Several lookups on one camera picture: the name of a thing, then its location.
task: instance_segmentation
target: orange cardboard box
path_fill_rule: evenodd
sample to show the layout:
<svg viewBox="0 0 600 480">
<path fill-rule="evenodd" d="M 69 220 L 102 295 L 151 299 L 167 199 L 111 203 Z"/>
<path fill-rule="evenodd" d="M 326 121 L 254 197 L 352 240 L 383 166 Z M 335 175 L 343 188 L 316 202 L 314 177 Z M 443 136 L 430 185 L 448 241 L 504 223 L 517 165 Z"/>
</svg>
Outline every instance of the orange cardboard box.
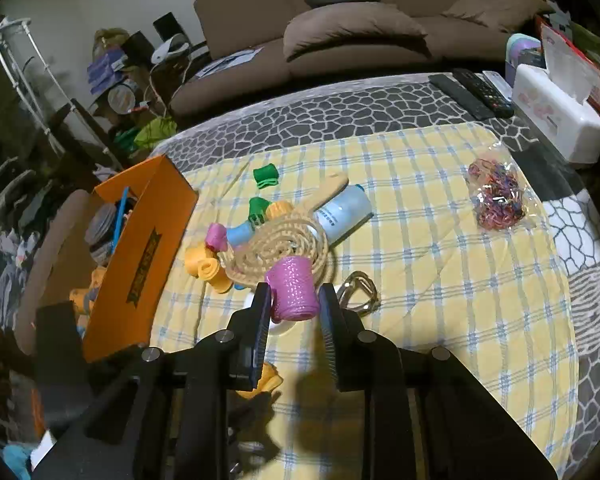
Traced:
<svg viewBox="0 0 600 480">
<path fill-rule="evenodd" d="M 94 190 L 115 203 L 125 187 L 138 203 L 120 235 L 83 339 L 87 362 L 148 343 L 155 309 L 198 193 L 164 155 L 149 158 Z"/>
</svg>

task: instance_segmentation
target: white tissue box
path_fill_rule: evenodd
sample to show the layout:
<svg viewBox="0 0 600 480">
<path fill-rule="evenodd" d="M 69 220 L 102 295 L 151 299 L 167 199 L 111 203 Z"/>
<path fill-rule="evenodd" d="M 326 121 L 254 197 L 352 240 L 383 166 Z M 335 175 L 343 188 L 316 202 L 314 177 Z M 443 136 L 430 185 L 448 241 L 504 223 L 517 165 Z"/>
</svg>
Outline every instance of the white tissue box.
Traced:
<svg viewBox="0 0 600 480">
<path fill-rule="evenodd" d="M 519 65 L 513 102 L 573 164 L 595 164 L 600 156 L 600 116 L 584 101 L 566 94 L 547 70 Z"/>
</svg>

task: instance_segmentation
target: blanket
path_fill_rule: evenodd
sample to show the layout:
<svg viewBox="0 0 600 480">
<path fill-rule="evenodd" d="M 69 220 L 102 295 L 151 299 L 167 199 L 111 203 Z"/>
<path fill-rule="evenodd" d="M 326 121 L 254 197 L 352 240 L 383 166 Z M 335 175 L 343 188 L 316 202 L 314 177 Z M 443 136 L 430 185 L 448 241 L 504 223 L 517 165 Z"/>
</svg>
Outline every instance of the blanket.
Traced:
<svg viewBox="0 0 600 480">
<path fill-rule="evenodd" d="M 414 128 L 224 160 L 186 173 L 201 191 L 158 304 L 152 344 L 188 348 L 224 328 L 245 291 L 219 295 L 184 269 L 208 224 L 246 219 L 251 196 L 298 202 L 329 173 L 362 184 L 372 219 L 337 245 L 328 279 L 352 270 L 375 281 L 380 309 L 366 327 L 404 348 L 448 347 L 526 431 L 554 467 L 566 464 L 578 365 L 566 275 L 544 216 L 535 227 L 484 232 L 464 172 L 494 135 L 476 124 Z M 273 162 L 280 186 L 257 191 L 254 168 Z M 266 360 L 285 379 L 253 471 L 270 478 L 356 478 L 362 397 L 339 394 L 317 320 L 269 339 Z"/>
</svg>

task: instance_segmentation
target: woven rope coil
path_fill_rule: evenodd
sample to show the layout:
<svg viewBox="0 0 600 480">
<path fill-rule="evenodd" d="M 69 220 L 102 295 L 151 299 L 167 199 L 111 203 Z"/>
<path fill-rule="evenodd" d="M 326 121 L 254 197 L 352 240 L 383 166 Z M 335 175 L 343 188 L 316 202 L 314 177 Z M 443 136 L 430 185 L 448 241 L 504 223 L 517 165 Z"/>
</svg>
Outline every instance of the woven rope coil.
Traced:
<svg viewBox="0 0 600 480">
<path fill-rule="evenodd" d="M 224 252 L 220 257 L 229 278 L 255 287 L 265 281 L 265 273 L 285 256 L 307 256 L 312 261 L 315 282 L 324 270 L 328 251 L 329 243 L 322 226 L 310 216 L 292 211 L 257 227 L 244 246 Z"/>
</svg>

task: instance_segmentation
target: brown pillow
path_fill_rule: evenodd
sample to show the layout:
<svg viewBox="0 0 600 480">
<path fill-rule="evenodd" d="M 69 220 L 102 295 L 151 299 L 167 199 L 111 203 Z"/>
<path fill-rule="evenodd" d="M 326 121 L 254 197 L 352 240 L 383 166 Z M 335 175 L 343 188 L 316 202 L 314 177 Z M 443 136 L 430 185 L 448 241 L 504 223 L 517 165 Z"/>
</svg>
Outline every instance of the brown pillow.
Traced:
<svg viewBox="0 0 600 480">
<path fill-rule="evenodd" d="M 458 0 L 448 10 L 442 13 L 448 18 L 474 20 L 482 14 L 495 0 Z"/>
<path fill-rule="evenodd" d="M 474 21 L 502 32 L 515 32 L 539 12 L 552 10 L 543 0 L 495 0 Z"/>
<path fill-rule="evenodd" d="M 396 7 L 377 2 L 333 4 L 299 14 L 286 26 L 285 58 L 349 38 L 423 38 L 424 28 Z"/>
</svg>

